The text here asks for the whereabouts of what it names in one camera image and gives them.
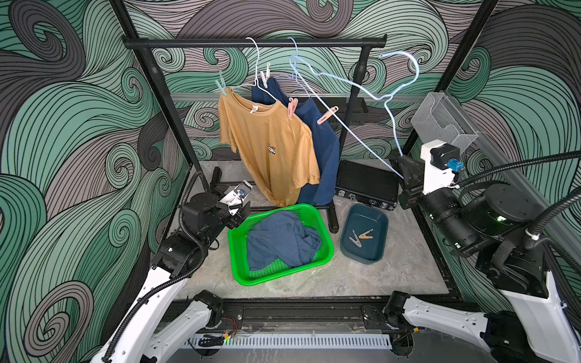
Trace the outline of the light blue t-shirt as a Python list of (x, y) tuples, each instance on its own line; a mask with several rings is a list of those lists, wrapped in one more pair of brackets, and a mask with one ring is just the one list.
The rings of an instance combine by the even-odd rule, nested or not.
[(304, 226), (291, 211), (273, 213), (248, 232), (247, 260), (251, 272), (282, 261), (293, 269), (309, 264), (322, 240), (314, 228)]

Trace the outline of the tan yellow t-shirt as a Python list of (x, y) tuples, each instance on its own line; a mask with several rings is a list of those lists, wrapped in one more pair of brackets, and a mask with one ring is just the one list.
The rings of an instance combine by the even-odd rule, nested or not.
[(319, 184), (312, 132), (298, 116), (289, 116), (280, 101), (260, 104), (227, 88), (217, 109), (220, 142), (239, 155), (272, 204), (296, 204), (304, 185)]

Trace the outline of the white grey clothespin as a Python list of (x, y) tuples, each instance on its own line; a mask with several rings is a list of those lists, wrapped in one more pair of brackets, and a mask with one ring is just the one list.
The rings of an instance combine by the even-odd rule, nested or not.
[(359, 239), (359, 236), (356, 234), (356, 232), (354, 230), (352, 230), (352, 236), (349, 237), (349, 240), (355, 244), (358, 248), (362, 248), (363, 245)]

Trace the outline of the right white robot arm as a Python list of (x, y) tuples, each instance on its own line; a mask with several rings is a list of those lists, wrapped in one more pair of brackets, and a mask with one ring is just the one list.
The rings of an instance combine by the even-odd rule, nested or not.
[(397, 291), (384, 317), (402, 340), (428, 328), (479, 346), (499, 362), (578, 362), (580, 327), (567, 317), (570, 303), (558, 290), (549, 253), (556, 250), (575, 270), (580, 265), (544, 230), (579, 202), (579, 189), (545, 208), (513, 185), (493, 181), (492, 169), (461, 179), (459, 157), (457, 147), (440, 141), (425, 145), (419, 160), (399, 156), (399, 202), (422, 208), (455, 256), (476, 256), (477, 269), (511, 309), (467, 312)]

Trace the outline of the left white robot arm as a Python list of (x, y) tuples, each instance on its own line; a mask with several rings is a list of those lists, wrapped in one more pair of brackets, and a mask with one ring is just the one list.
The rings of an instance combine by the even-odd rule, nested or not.
[(138, 297), (93, 362), (167, 362), (198, 331), (220, 326), (223, 301), (203, 290), (184, 312), (158, 327), (222, 230), (239, 227), (251, 211), (246, 200), (251, 183), (241, 181), (228, 193), (211, 185), (192, 195), (196, 181), (204, 179), (196, 172), (187, 184), (178, 206), (178, 229), (161, 242)]

